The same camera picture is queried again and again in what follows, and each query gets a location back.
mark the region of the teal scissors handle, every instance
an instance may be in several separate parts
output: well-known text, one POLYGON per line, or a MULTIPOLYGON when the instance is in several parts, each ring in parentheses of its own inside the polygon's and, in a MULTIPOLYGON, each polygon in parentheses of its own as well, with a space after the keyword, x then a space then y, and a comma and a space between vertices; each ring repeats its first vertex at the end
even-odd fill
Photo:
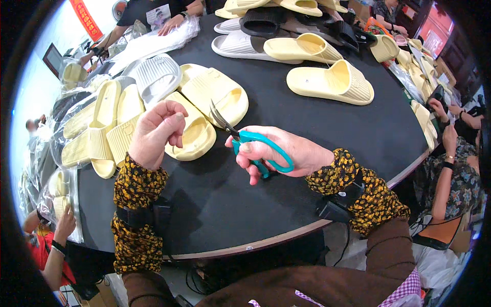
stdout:
MULTIPOLYGON (((288 172, 293 171, 293 169, 295 168, 293 161, 290 158, 290 156, 288 156, 288 154, 283 149, 281 149, 280 146, 276 145, 275 142, 273 142, 269 138, 265 137, 264 135, 257 133, 257 132, 240 131, 239 136, 241 138, 240 141, 232 140, 232 144, 234 145, 234 152, 236 155, 239 154, 239 147, 241 144, 247 143, 247 142, 252 142, 252 141, 259 141, 259 142, 262 142, 262 143, 268 145, 272 149, 276 150, 285 159, 286 163, 288 163, 288 167, 282 167, 281 165, 279 165, 275 161, 268 160, 268 162, 276 170, 278 170, 282 173, 288 173, 288 172)), ((261 163, 261 161, 253 160, 252 163, 257 166, 257 168, 261 172, 261 175, 263 176, 263 178, 269 177, 270 172, 266 168, 266 166, 264 166, 264 164, 261 163)))

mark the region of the floral sleeve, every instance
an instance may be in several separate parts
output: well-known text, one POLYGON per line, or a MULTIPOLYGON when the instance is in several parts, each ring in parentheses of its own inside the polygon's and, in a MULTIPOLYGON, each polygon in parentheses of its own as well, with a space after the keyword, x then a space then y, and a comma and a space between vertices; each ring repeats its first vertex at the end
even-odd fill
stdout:
MULTIPOLYGON (((114 184, 114 203, 129 209, 148 207, 159 197, 168 178, 165 170, 147 170, 126 154, 125 164, 114 184)), ((114 214, 111 229, 114 234, 116 273, 160 271, 163 240, 155 235, 151 226, 130 228, 114 214)))
POLYGON ((374 171, 361 167, 348 150, 334 150, 334 161, 306 177, 309 187, 323 195, 338 193, 351 184, 358 172, 363 174, 365 190, 361 197, 348 208, 354 217, 350 223, 353 230, 363 235, 393 218, 409 218, 410 210, 401 204, 397 195, 389 190, 385 181, 374 171))

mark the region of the scissors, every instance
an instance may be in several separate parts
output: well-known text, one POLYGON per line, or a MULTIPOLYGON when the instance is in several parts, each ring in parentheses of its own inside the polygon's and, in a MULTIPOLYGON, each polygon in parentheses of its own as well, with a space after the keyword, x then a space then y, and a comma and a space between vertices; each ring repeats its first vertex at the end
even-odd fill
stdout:
MULTIPOLYGON (((212 100, 212 105, 211 105, 210 109, 211 109, 212 116, 217 121, 217 123, 220 124, 220 126, 222 126, 225 129, 225 131, 229 132, 230 135, 234 138, 232 140, 232 145, 234 146, 234 152, 236 155, 239 154, 239 147, 241 146, 241 144, 247 143, 247 142, 252 142, 252 141, 259 141, 259 142, 262 142, 262 143, 272 147, 274 150, 276 150, 285 159, 286 163, 288 163, 288 167, 282 167, 281 165, 279 165, 275 161, 268 160, 268 162, 276 170, 278 170, 282 173, 288 173, 288 172, 293 171, 295 166, 293 165, 292 159, 290 158, 290 156, 288 156, 288 154, 283 149, 281 149, 280 146, 276 145, 275 142, 273 142, 269 138, 267 138, 264 135, 257 133, 257 132, 250 132, 250 131, 240 131, 239 132, 239 131, 235 130, 234 127, 232 127, 223 118, 223 116, 221 116, 221 114, 218 112, 217 108, 215 107, 215 104, 213 103, 213 100, 212 100)), ((263 179, 266 179, 270 176, 270 171, 268 170, 268 168, 266 166, 264 166, 264 164, 261 161, 252 160, 251 162, 257 166, 258 170, 261 172, 261 177, 263 179)))

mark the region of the red banner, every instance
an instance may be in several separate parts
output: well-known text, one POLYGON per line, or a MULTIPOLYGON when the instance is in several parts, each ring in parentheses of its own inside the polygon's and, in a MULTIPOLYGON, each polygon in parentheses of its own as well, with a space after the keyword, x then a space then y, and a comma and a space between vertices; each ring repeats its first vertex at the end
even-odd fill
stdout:
POLYGON ((92 41, 97 42, 97 40, 100 39, 103 34, 101 33, 99 27, 95 24, 95 21, 87 10, 83 0, 70 0, 70 3, 72 4, 75 14, 82 23, 82 26, 85 28, 85 31, 87 31, 87 33, 90 35, 92 41))

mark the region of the person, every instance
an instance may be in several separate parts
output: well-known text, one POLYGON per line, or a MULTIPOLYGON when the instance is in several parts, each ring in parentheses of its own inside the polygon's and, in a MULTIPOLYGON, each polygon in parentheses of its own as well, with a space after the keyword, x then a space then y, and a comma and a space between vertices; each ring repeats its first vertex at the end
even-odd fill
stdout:
POLYGON ((46 223, 38 210, 27 216, 22 229, 26 245, 52 291, 71 285, 85 300, 98 293, 95 285, 104 275, 114 272, 114 255, 90 250, 69 242, 68 236, 76 227, 73 210, 66 206, 56 224, 55 232, 33 234, 40 223, 46 223))
MULTIPOLYGON (((457 134, 442 104, 429 100, 440 126, 446 126, 442 143, 445 153, 429 156, 415 172, 414 189, 423 211, 419 217, 430 215, 435 220, 448 221, 486 203, 486 194, 479 175, 479 161, 475 146, 457 134)), ((479 144, 480 134, 476 137, 479 144)))
MULTIPOLYGON (((114 184, 116 206, 141 211, 159 197, 169 179, 160 168, 164 147, 167 143, 182 147, 186 116, 179 103, 160 101, 140 117, 114 184)), ((399 299, 421 305, 421 284, 409 236, 410 212, 383 179, 360 166, 348 150, 330 151, 276 127, 248 126, 243 130, 261 133, 285 150, 295 168, 284 175, 305 177, 306 189, 330 195, 352 184, 355 178, 363 180, 364 192, 349 211, 353 214, 352 229, 368 238, 367 269, 297 266, 256 273, 205 297, 198 307, 388 306, 399 299)), ((232 147, 231 137, 225 146, 232 147)), ((258 183, 260 173, 250 161, 258 159, 287 165, 263 143, 242 144, 236 162, 249 173, 251 185, 258 183)), ((122 274, 128 305, 178 306, 158 274, 163 263, 163 239, 156 236, 153 226, 131 228, 115 214, 111 229, 114 268, 122 274)))
POLYGON ((372 7, 372 14, 375 19, 387 30, 395 30, 404 36, 408 36, 408 31, 403 26, 396 25, 396 16, 399 13, 399 2, 401 0, 376 0, 372 7))
POLYGON ((150 31, 150 24, 147 22, 146 13, 162 5, 168 5, 171 18, 159 30, 158 35, 169 34, 172 29, 178 27, 184 21, 185 16, 201 16, 203 14, 201 0, 130 0, 114 30, 95 46, 95 51, 91 50, 80 58, 79 61, 82 67, 93 56, 108 50, 112 44, 123 36, 126 29, 135 23, 135 20, 140 20, 147 27, 147 30, 150 31))

